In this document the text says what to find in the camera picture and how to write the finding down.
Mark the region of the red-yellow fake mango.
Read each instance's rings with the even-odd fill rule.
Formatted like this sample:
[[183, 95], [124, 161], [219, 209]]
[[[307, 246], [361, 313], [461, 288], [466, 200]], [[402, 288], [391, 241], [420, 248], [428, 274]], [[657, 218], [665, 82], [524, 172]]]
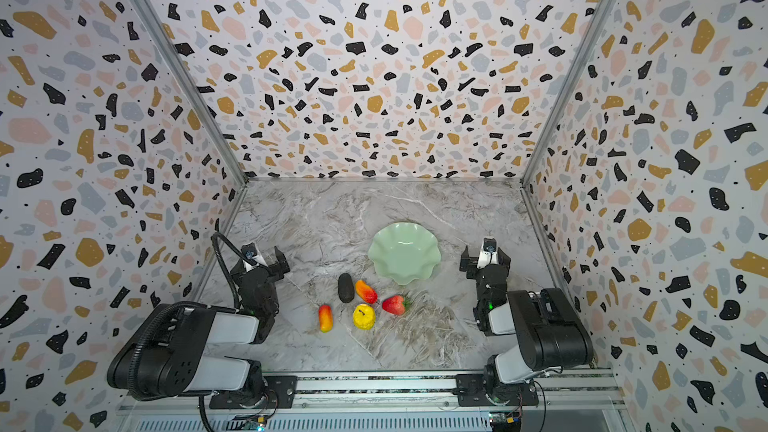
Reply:
[[329, 305], [323, 304], [318, 309], [319, 330], [323, 333], [330, 332], [333, 328], [333, 312]]

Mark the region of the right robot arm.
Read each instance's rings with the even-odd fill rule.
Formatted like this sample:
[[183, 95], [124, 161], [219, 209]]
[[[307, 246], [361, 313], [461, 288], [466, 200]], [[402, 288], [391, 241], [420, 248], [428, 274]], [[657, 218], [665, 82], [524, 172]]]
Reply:
[[465, 249], [459, 270], [475, 284], [473, 318], [487, 337], [512, 336], [516, 344], [489, 358], [481, 390], [493, 403], [523, 397], [522, 386], [546, 372], [563, 372], [592, 362], [594, 347], [570, 300], [558, 288], [538, 292], [507, 286], [511, 258], [493, 238], [480, 252]]

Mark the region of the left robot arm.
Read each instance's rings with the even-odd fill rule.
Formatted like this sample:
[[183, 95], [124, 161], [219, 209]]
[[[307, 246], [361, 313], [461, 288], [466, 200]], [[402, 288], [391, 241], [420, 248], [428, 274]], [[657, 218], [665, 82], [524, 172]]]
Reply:
[[137, 401], [223, 393], [254, 405], [268, 396], [260, 362], [206, 353], [213, 345], [263, 343], [279, 314], [276, 283], [290, 271], [285, 255], [275, 249], [266, 264], [253, 244], [241, 253], [230, 274], [239, 305], [159, 304], [110, 363], [110, 387]]

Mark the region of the dark fake avocado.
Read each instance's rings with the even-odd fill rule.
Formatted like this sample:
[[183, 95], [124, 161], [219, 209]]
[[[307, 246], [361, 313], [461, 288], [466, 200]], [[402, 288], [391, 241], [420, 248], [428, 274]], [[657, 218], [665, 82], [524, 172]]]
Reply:
[[350, 303], [355, 298], [355, 286], [349, 273], [342, 273], [338, 277], [337, 293], [342, 303]]

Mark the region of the yellow fake apple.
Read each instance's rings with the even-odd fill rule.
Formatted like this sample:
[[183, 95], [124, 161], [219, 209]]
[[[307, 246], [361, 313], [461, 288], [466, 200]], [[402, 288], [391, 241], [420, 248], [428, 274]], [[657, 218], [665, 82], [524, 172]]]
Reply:
[[370, 330], [376, 322], [376, 314], [373, 307], [363, 303], [356, 306], [353, 312], [353, 324], [357, 329]]

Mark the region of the red fake strawberry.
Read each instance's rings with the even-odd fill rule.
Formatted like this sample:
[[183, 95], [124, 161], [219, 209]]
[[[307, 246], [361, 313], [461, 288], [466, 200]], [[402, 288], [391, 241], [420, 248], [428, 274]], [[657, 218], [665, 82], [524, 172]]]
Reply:
[[381, 308], [385, 312], [395, 316], [404, 315], [410, 309], [410, 307], [411, 300], [404, 295], [394, 295], [385, 299], [381, 304]]

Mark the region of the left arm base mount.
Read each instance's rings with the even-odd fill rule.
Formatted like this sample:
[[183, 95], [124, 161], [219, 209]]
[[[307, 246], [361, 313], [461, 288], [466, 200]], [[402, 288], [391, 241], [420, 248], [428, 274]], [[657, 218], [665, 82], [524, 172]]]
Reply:
[[297, 385], [298, 377], [295, 375], [267, 375], [257, 378], [242, 390], [225, 391], [212, 396], [208, 407], [212, 410], [238, 412], [290, 409]]

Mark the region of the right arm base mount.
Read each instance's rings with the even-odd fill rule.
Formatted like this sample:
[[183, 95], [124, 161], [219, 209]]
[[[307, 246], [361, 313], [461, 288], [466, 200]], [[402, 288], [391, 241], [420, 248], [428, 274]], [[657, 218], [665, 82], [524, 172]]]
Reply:
[[458, 374], [455, 376], [460, 407], [528, 407], [537, 406], [539, 398], [535, 387], [528, 383], [497, 383], [484, 374]]

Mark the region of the red-orange fake mango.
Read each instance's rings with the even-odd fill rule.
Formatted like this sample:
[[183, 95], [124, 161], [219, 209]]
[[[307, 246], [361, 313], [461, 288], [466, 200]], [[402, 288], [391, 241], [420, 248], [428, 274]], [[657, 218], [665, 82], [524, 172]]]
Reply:
[[355, 292], [367, 304], [373, 305], [378, 301], [377, 292], [363, 280], [358, 280], [355, 283]]

